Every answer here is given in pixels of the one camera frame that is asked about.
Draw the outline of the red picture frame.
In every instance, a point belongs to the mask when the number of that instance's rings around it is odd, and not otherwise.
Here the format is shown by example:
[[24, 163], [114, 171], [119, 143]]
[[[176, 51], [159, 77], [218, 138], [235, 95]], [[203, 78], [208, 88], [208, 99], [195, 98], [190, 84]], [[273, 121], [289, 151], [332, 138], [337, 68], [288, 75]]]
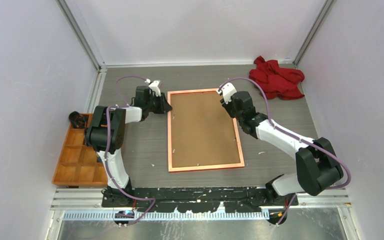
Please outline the red picture frame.
[[214, 88], [167, 93], [168, 171], [192, 172], [245, 166], [236, 119]]

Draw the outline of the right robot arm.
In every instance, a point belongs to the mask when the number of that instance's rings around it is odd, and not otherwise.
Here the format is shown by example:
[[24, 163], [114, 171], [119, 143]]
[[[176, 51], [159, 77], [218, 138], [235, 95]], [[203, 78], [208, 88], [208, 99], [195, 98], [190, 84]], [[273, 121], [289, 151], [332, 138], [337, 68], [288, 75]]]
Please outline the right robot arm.
[[218, 94], [222, 96], [221, 105], [244, 133], [272, 144], [295, 161], [295, 173], [281, 174], [266, 183], [265, 198], [271, 205], [279, 205], [286, 195], [299, 192], [317, 196], [344, 176], [326, 138], [303, 137], [270, 121], [267, 115], [256, 111], [247, 91], [219, 90]]

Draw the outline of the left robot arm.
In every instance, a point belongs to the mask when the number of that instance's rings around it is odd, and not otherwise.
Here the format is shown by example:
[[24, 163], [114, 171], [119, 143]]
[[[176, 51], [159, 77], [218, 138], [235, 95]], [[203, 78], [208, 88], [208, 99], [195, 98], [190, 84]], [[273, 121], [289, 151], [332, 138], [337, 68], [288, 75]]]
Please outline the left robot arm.
[[86, 145], [93, 148], [103, 163], [107, 176], [106, 192], [114, 194], [115, 202], [121, 207], [128, 207], [133, 200], [148, 200], [134, 196], [129, 189], [132, 185], [121, 147], [127, 124], [143, 122], [150, 113], [161, 115], [173, 109], [160, 85], [159, 80], [154, 80], [148, 85], [138, 86], [131, 104], [126, 107], [97, 106], [84, 134]]

